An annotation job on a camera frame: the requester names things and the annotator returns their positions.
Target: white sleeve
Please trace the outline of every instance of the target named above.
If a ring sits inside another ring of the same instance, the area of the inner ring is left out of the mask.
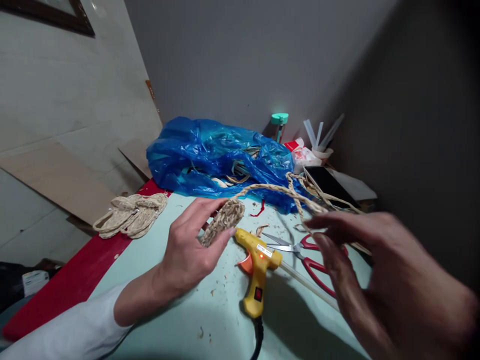
[[[114,305],[128,282],[79,303],[0,353],[0,360],[98,359],[125,337],[131,326],[114,319]]]

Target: blue plastic bag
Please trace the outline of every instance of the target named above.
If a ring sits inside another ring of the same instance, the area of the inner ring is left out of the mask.
[[[259,147],[253,158],[245,149]],[[146,150],[148,167],[156,184],[186,196],[230,198],[251,184],[288,187],[287,172],[293,171],[292,154],[274,140],[236,126],[214,120],[176,117],[168,122]],[[230,175],[238,162],[250,173],[242,184],[223,188],[210,177]],[[303,189],[295,181],[295,189]],[[293,200],[280,192],[257,189],[249,194],[265,199],[285,213],[296,212]]]

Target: wooden frame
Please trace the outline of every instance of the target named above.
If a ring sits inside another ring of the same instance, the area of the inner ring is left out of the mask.
[[[75,15],[36,0],[0,0],[0,8],[40,19],[67,30],[94,36],[94,29],[90,24],[87,14],[85,14],[84,7],[80,0],[65,1],[69,1]]]

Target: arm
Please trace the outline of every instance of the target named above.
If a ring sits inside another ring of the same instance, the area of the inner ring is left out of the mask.
[[[338,307],[372,359],[457,359],[471,339],[480,303],[413,234],[387,213],[330,212],[307,226],[314,234]],[[338,245],[361,242],[373,257],[367,289]]]
[[[98,359],[108,354],[138,320],[156,313],[213,271],[235,229],[220,233],[209,248],[200,245],[197,235],[225,201],[196,199],[172,223],[161,263],[65,311],[0,353],[0,359]]]

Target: scissor handle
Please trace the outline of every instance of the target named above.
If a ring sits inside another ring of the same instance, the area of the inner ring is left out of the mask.
[[[303,266],[305,267],[305,270],[307,271],[307,273],[311,276],[311,278],[313,279],[313,281],[319,286],[321,287],[328,295],[332,296],[332,297],[335,297],[335,292],[330,289],[327,285],[325,285],[318,277],[317,275],[315,275],[315,273],[313,272],[312,268],[318,270],[318,271],[321,271],[322,273],[325,273],[325,274],[328,274],[327,273],[327,270],[325,269],[325,266],[319,264],[318,262],[316,261],[313,261],[311,258],[309,257],[305,257],[301,263],[303,264]]]
[[[310,238],[311,235],[310,234],[307,234],[301,241],[300,241],[300,244],[302,244],[303,248],[304,249],[308,249],[308,250],[317,250],[317,251],[320,251],[319,250],[319,246],[315,243],[311,243],[311,242],[308,242],[307,239]]]
[[[311,243],[311,242],[308,242],[307,239],[310,238],[311,235],[310,234],[307,234],[301,241],[300,241],[300,244],[302,245],[302,247],[304,249],[307,249],[307,250],[317,250],[317,251],[320,251],[319,249],[319,246],[315,243]],[[348,257],[349,256],[349,251],[347,250],[347,247],[346,246],[342,246],[342,249],[343,249],[343,252],[345,253],[345,255]]]

